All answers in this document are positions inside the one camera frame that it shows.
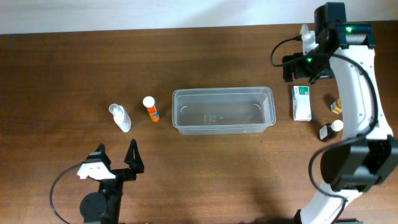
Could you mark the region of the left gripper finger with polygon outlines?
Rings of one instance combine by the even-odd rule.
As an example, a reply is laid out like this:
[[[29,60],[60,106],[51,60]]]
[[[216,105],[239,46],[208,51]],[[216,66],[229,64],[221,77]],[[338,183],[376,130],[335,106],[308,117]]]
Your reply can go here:
[[[89,153],[86,158],[86,163],[90,162],[102,162],[105,167],[110,170],[111,160],[106,155],[104,144],[99,144],[95,152]]]
[[[126,156],[124,158],[124,162],[134,173],[141,174],[144,172],[144,163],[139,154],[137,142],[135,139],[131,140]]]

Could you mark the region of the white green medicine box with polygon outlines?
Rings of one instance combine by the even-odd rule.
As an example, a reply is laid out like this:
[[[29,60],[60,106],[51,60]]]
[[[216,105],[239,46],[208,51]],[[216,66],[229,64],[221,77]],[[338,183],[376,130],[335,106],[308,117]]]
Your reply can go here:
[[[294,121],[311,121],[310,89],[308,86],[292,87],[292,106]]]

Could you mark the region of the small jar gold lid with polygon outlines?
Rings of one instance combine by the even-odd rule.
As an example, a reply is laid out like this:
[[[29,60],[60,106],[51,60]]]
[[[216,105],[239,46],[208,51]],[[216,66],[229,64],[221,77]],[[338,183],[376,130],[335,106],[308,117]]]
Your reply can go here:
[[[338,98],[337,100],[335,100],[331,106],[331,111],[336,113],[336,114],[341,114],[342,113],[342,107],[341,107],[341,100]]]

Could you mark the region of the dark bottle white cap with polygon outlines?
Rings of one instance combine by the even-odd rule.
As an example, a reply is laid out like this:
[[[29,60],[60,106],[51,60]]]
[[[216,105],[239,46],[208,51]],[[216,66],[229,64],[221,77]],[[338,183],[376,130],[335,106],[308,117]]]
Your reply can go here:
[[[337,134],[343,129],[342,120],[335,120],[331,123],[327,123],[319,130],[319,138],[322,142],[327,142],[334,139]]]

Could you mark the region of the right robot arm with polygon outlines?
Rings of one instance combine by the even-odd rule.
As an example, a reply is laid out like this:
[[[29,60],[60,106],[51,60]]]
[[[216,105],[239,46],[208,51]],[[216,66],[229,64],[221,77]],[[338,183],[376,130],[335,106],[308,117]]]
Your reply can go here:
[[[295,223],[335,223],[346,206],[383,183],[397,167],[397,140],[389,127],[374,72],[375,42],[369,24],[346,20],[342,2],[328,2],[315,12],[315,28],[303,26],[300,53],[282,59],[284,80],[310,83],[334,78],[343,109],[340,142],[315,153],[322,182]]]

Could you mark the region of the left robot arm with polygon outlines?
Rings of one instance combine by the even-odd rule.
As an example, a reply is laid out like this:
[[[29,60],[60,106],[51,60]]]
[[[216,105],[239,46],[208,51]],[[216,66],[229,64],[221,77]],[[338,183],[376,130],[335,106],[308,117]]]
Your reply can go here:
[[[86,195],[80,203],[80,213],[84,223],[118,224],[125,182],[135,181],[137,174],[144,172],[137,142],[131,140],[123,169],[111,169],[111,160],[106,155],[105,145],[100,144],[95,152],[89,153],[79,168],[81,179],[90,178],[99,182],[96,192]]]

